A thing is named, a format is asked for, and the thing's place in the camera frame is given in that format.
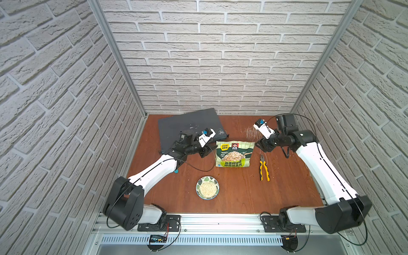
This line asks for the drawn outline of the green oats bag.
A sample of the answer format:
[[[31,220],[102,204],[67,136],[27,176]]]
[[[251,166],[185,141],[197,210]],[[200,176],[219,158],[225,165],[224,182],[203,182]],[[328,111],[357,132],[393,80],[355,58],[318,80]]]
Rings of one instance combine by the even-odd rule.
[[[250,166],[250,158],[255,143],[246,141],[217,141],[216,167],[245,168]]]

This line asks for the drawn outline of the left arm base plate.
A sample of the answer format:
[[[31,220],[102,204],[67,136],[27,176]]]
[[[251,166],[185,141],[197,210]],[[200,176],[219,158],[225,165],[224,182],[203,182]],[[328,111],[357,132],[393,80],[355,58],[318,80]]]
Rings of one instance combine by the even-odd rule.
[[[181,228],[181,215],[163,216],[157,224],[138,224],[138,232],[179,232]]]

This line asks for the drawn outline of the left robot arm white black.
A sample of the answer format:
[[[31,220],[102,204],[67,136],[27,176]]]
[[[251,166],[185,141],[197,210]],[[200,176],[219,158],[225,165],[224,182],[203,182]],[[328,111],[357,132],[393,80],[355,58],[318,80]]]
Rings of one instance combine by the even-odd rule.
[[[146,194],[164,177],[184,164],[189,155],[199,154],[204,158],[216,146],[214,139],[205,145],[199,141],[191,144],[175,142],[165,154],[140,173],[129,178],[117,178],[108,194],[103,214],[126,231],[141,225],[142,230],[161,231],[167,228],[167,212],[157,205],[146,205]]]

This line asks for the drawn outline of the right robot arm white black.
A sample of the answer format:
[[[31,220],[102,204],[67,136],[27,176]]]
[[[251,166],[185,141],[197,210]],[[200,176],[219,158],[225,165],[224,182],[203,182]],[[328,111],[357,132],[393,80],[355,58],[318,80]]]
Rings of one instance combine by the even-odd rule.
[[[256,146],[263,152],[282,149],[285,157],[296,153],[309,169],[326,203],[322,207],[287,207],[278,215],[278,226],[289,231],[297,225],[319,226],[328,234],[339,233],[365,223],[372,207],[367,196],[360,196],[330,162],[316,135],[300,130],[293,114],[276,116],[277,128],[259,119],[254,128],[262,134]]]

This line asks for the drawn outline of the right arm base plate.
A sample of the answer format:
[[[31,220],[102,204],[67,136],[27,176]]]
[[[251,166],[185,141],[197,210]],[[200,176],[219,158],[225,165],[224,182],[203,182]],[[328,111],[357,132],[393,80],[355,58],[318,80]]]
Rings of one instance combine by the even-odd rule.
[[[278,215],[262,215],[260,217],[265,233],[306,233],[306,227],[302,224],[293,224],[288,220],[281,219]]]

